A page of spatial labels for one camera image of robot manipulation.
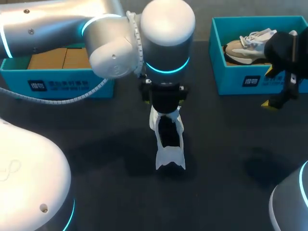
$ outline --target blue box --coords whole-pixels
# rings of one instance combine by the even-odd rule
[[[83,44],[68,48],[81,48]],[[27,70],[31,56],[5,59],[0,73],[9,90],[39,99],[71,99],[95,88],[102,78],[92,69],[44,69]],[[112,98],[114,80],[109,80],[91,98]]]
[[[284,79],[284,72],[273,80],[265,78],[269,65],[227,66],[222,46],[233,40],[239,40],[239,36],[248,36],[254,31],[271,28],[288,33],[296,30],[300,34],[307,26],[302,16],[213,18],[209,54],[219,95],[279,93]],[[307,80],[300,84],[299,91],[308,93]]]

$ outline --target cable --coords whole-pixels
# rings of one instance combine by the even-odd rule
[[[91,95],[93,95],[95,92],[97,92],[100,88],[102,88],[106,83],[107,83],[107,79],[104,79],[99,85],[97,85],[94,89],[90,90],[89,92],[72,98],[70,100],[41,100],[41,99],[37,99],[37,98],[33,98],[33,97],[29,97],[29,96],[25,96],[22,94],[18,94],[15,92],[12,92],[10,90],[6,90],[4,88],[0,88],[0,93],[4,93],[7,94],[9,96],[13,96],[13,97],[17,97],[17,98],[21,98],[23,100],[27,100],[27,101],[31,101],[34,103],[42,103],[42,104],[53,104],[53,105],[61,105],[61,104],[69,104],[69,103],[75,103],[78,102],[80,100],[83,100]]]
[[[142,71],[142,67],[143,67],[143,49],[142,49],[142,42],[141,42],[141,37],[140,37],[138,25],[135,21],[136,13],[131,13],[130,11],[127,11],[126,16],[128,18],[130,28],[133,32],[133,38],[132,39],[135,39],[135,41],[136,41],[135,46],[138,50],[138,54],[137,54],[138,65],[137,65],[137,68],[134,71],[134,73],[139,77],[139,75],[141,74],[141,71]]]

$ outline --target glowing blue ring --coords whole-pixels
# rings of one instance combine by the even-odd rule
[[[9,58],[13,58],[11,52],[10,52],[10,49],[9,49],[9,45],[8,45],[8,42],[6,40],[6,37],[5,37],[5,34],[4,34],[4,27],[3,27],[3,23],[2,23],[2,15],[0,14],[1,16],[1,26],[0,26],[0,35],[1,35],[1,38],[2,38],[2,42],[3,42],[3,45],[4,45],[4,48],[5,48],[5,51],[8,55]]]
[[[122,17],[121,15],[118,15],[118,14],[112,14],[112,13],[106,13],[106,14],[103,14],[101,16],[97,16],[97,17],[94,17],[94,18],[91,18],[90,20],[87,21],[87,23],[83,26],[82,30],[81,30],[81,35],[83,36],[83,33],[85,32],[85,29],[93,22],[99,20],[99,19],[102,19],[102,18],[119,18],[119,17]]]
[[[299,188],[300,188],[300,191],[302,193],[303,199],[306,203],[306,206],[308,207],[308,199],[307,199],[307,196],[305,194],[304,186],[303,186],[303,170],[304,170],[304,167],[307,164],[307,162],[304,163],[304,165],[302,166],[302,168],[300,169],[300,172],[299,172]]]
[[[151,68],[152,70],[154,70],[154,71],[156,71],[156,72],[159,72],[159,73],[162,73],[162,74],[172,74],[172,73],[176,73],[176,72],[182,70],[182,69],[188,64],[189,59],[190,59],[190,58],[188,58],[188,60],[186,61],[186,63],[184,63],[183,66],[179,67],[178,69],[172,70],[172,71],[161,71],[161,70],[158,70],[158,69],[152,67],[152,66],[149,65],[148,63],[146,63],[146,64],[148,65],[149,68]]]
[[[75,210],[75,200],[74,200],[73,211],[72,211],[71,217],[70,217],[70,219],[69,219],[69,221],[68,221],[68,223],[67,223],[67,225],[65,226],[65,228],[64,228],[63,231],[65,231],[65,230],[67,229],[67,227],[69,226],[69,224],[71,223],[72,218],[73,218],[73,214],[74,214],[74,210]]]

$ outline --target metal screw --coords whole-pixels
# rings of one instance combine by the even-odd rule
[[[29,30],[28,30],[28,33],[31,34],[31,35],[33,35],[33,34],[34,34],[34,30],[33,30],[33,29],[29,29]]]

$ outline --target shoe sole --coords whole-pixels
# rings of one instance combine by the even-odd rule
[[[243,58],[231,56],[226,53],[226,47],[227,46],[223,47],[223,51],[224,51],[225,60],[228,61],[229,63],[237,64],[237,65],[252,65],[252,64],[262,64],[266,61],[266,59],[263,59],[263,58],[243,59]]]

